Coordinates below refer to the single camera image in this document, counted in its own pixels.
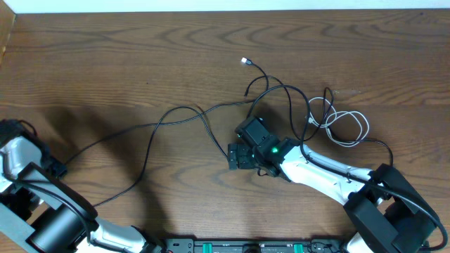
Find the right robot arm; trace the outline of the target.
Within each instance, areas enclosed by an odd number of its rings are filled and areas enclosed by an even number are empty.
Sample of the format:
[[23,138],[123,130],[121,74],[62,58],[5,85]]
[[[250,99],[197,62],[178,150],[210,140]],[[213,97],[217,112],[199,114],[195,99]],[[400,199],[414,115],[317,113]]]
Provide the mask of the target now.
[[352,167],[292,138],[279,139],[263,120],[249,117],[228,145],[231,170],[261,169],[268,176],[309,186],[340,203],[356,228],[346,252],[431,252],[428,237],[440,220],[396,168]]

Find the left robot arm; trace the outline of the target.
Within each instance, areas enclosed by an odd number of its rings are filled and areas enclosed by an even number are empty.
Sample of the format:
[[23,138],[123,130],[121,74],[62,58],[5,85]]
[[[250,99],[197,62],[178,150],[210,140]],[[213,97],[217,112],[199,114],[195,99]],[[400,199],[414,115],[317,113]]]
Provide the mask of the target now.
[[67,169],[26,121],[1,121],[1,232],[27,252],[163,252],[134,226],[98,216],[61,179]]

